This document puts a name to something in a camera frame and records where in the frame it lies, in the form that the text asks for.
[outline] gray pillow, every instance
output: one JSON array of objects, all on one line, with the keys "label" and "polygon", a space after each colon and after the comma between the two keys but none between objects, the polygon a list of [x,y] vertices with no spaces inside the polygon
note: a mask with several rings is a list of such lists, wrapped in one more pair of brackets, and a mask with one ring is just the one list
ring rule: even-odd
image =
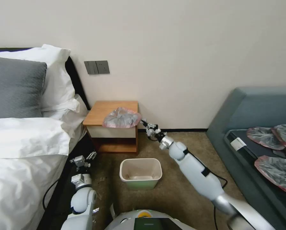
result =
[{"label": "gray pillow", "polygon": [[44,62],[0,57],[0,118],[42,117],[46,69]]}]

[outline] black baseboard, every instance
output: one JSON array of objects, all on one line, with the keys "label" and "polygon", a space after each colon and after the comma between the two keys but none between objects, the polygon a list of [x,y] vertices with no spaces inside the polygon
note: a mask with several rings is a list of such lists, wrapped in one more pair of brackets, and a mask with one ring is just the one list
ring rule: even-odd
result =
[{"label": "black baseboard", "polygon": [[[208,129],[161,129],[163,132],[207,132]],[[139,133],[145,133],[145,129],[138,129]]]}]

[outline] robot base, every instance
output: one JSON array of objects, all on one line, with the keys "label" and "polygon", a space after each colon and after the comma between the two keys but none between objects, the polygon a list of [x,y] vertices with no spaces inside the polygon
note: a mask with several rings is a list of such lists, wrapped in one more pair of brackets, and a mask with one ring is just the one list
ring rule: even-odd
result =
[{"label": "robot base", "polygon": [[166,218],[173,222],[172,225],[175,224],[182,230],[195,230],[194,228],[180,222],[179,220],[170,217],[168,214],[153,210],[134,210],[121,213],[106,227],[105,230],[133,230],[135,229],[134,227],[136,218]]}]

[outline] display screen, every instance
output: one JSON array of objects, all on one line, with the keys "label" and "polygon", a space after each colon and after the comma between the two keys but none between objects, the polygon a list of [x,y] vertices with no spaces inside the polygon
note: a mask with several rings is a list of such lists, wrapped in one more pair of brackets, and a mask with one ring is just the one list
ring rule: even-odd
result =
[{"label": "display screen", "polygon": [[134,230],[182,230],[169,218],[136,218]]}]

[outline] black headboard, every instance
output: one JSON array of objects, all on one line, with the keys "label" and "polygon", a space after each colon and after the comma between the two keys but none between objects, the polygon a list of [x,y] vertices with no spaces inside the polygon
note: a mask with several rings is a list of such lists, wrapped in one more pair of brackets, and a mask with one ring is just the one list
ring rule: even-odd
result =
[{"label": "black headboard", "polygon": [[[0,52],[2,52],[2,51],[13,52],[13,51],[28,50],[28,49],[30,49],[30,48],[0,48]],[[87,109],[90,110],[91,108],[90,108],[89,103],[87,101],[87,97],[85,95],[85,92],[83,90],[80,78],[78,76],[77,70],[75,68],[75,65],[74,65],[71,57],[69,57],[67,59],[67,61],[65,62],[65,69],[71,77],[71,81],[72,81],[72,84],[74,86],[75,93],[80,95],[83,102],[86,104]]]}]

